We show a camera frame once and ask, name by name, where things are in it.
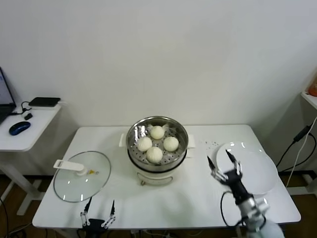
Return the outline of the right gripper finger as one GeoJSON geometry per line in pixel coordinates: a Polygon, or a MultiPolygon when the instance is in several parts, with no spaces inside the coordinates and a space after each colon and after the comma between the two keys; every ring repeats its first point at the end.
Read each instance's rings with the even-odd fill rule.
{"type": "Polygon", "coordinates": [[[225,174],[216,169],[216,166],[212,162],[211,158],[207,156],[209,168],[211,170],[211,175],[220,183],[225,183],[225,174]]]}
{"type": "Polygon", "coordinates": [[[231,154],[228,150],[226,150],[226,154],[228,155],[231,163],[234,165],[234,168],[229,170],[229,171],[226,171],[225,174],[226,175],[242,175],[242,169],[241,169],[240,162],[237,161],[235,156],[233,154],[231,154]]]}

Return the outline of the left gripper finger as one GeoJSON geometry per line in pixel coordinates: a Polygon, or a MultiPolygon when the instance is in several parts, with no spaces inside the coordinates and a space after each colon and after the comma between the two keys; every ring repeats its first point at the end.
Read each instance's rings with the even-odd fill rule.
{"type": "Polygon", "coordinates": [[[111,207],[111,211],[110,211],[110,216],[107,220],[105,220],[102,224],[101,227],[102,228],[109,228],[112,223],[115,221],[116,216],[115,216],[115,200],[113,200],[112,202],[112,207],[111,207]]]}
{"type": "Polygon", "coordinates": [[[84,211],[80,213],[81,221],[82,221],[82,226],[89,226],[90,221],[88,218],[88,211],[91,205],[92,197],[90,197],[88,203],[86,204],[84,211]]]}

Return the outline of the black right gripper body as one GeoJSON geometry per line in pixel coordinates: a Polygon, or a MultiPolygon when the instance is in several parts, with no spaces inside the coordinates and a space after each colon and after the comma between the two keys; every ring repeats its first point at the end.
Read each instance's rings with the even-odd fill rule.
{"type": "Polygon", "coordinates": [[[234,198],[248,198],[248,192],[241,181],[242,173],[238,175],[235,170],[230,170],[225,175],[228,178],[222,184],[231,189],[234,198]]]}

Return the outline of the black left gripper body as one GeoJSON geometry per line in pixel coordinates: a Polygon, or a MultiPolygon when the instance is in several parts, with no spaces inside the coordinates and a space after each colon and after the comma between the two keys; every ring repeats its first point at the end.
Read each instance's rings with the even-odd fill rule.
{"type": "Polygon", "coordinates": [[[105,230],[105,220],[101,219],[89,219],[86,225],[88,231],[104,231],[105,230]]]}

